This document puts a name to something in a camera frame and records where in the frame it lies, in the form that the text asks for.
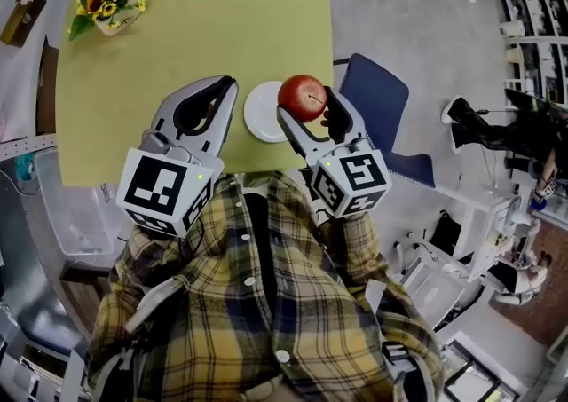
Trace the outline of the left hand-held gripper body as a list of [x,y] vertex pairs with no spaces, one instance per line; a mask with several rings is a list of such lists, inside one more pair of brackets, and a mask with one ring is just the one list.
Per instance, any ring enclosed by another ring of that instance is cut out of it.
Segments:
[[159,124],[145,131],[139,148],[129,150],[116,204],[134,224],[184,238],[224,170],[219,154],[226,131],[217,126],[197,136],[167,131]]

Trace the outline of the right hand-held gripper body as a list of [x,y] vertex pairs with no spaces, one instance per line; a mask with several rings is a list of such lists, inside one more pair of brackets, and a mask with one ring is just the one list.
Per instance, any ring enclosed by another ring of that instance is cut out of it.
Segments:
[[339,219],[375,209],[392,188],[382,153],[364,138],[325,146],[306,157],[310,186]]

